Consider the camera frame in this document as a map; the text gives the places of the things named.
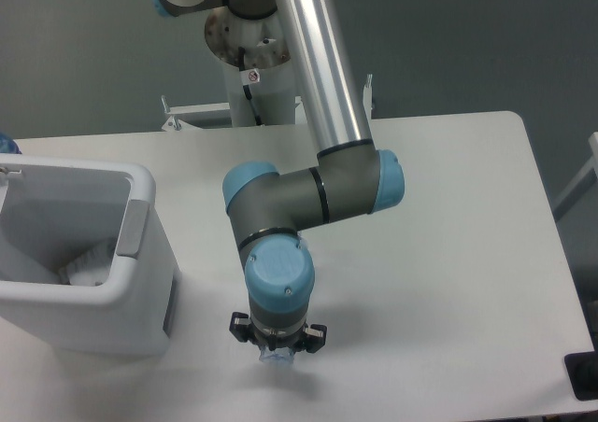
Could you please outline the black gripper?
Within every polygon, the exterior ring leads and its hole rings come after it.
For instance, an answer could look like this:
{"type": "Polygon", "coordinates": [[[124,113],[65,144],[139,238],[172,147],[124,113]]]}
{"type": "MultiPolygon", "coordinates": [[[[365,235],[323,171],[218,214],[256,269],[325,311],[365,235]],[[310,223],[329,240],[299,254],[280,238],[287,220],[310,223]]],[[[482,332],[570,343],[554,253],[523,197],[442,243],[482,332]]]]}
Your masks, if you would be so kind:
{"type": "Polygon", "coordinates": [[[233,312],[229,332],[240,343],[251,343],[267,351],[289,348],[291,351],[315,354],[326,344],[327,327],[321,324],[275,329],[259,327],[248,314],[233,312]]]}

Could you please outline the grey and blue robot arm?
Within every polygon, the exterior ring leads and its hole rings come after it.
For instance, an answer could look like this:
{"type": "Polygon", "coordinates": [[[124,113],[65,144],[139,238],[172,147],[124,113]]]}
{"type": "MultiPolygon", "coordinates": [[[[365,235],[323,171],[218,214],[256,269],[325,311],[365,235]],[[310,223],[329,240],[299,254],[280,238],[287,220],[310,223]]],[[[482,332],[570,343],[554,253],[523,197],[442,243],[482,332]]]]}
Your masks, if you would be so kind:
{"type": "Polygon", "coordinates": [[[223,179],[226,214],[249,295],[229,330],[263,357],[314,353],[327,329],[309,324],[315,266],[303,233],[394,207],[405,193],[397,157],[375,146],[351,77],[333,0],[151,0],[168,17],[206,13],[235,126],[305,123],[309,162],[278,169],[267,149],[223,179]]]}

